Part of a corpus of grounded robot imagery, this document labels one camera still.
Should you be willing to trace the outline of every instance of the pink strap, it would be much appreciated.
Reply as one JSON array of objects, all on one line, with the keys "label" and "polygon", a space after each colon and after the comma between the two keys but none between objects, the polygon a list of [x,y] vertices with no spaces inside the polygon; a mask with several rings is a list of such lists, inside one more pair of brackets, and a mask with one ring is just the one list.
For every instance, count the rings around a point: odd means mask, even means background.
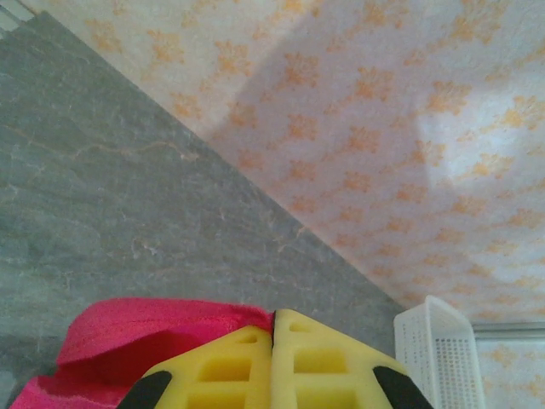
[{"label": "pink strap", "polygon": [[113,408],[151,366],[247,325],[272,330],[260,308],[218,302],[117,298],[70,325],[52,377],[35,377],[14,409]]}]

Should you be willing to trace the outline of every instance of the gray marble wall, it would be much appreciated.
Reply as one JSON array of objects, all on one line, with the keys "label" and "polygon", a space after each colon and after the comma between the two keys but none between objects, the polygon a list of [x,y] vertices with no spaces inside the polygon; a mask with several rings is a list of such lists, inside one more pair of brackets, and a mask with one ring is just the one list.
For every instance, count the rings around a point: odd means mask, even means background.
[{"label": "gray marble wall", "polygon": [[47,14],[0,41],[0,401],[109,297],[294,308],[389,354],[401,308]]}]

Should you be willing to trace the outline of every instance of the yellow foam block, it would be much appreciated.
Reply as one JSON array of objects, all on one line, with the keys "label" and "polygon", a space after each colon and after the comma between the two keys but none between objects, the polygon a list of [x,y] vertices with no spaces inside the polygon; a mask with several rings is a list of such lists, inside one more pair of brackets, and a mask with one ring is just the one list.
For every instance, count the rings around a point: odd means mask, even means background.
[{"label": "yellow foam block", "polygon": [[376,366],[406,373],[393,358],[305,315],[276,312],[271,409],[391,409]]},{"label": "yellow foam block", "polygon": [[172,375],[155,409],[268,409],[271,336],[246,326],[161,362],[144,377]]}]

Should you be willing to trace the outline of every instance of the rectangular hole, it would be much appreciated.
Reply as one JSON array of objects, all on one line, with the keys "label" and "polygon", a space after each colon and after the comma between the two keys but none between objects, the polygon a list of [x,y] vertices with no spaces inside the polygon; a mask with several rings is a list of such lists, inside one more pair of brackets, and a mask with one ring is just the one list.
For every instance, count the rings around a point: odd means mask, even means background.
[{"label": "rectangular hole", "polygon": [[297,409],[363,409],[351,389],[297,389]]},{"label": "rectangular hole", "polygon": [[216,358],[204,364],[200,382],[249,381],[252,362],[248,358]]},{"label": "rectangular hole", "polygon": [[244,409],[245,401],[244,393],[190,394],[187,398],[187,409]]},{"label": "rectangular hole", "polygon": [[315,348],[295,352],[294,373],[346,373],[347,362],[342,350]]}]

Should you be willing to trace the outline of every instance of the white plastic basket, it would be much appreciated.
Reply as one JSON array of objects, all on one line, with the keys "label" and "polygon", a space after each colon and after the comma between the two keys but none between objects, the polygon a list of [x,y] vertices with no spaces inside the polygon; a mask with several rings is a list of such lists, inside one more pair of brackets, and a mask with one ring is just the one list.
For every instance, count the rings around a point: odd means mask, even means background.
[{"label": "white plastic basket", "polygon": [[396,359],[434,409],[485,409],[473,328],[446,302],[426,301],[395,317]]}]

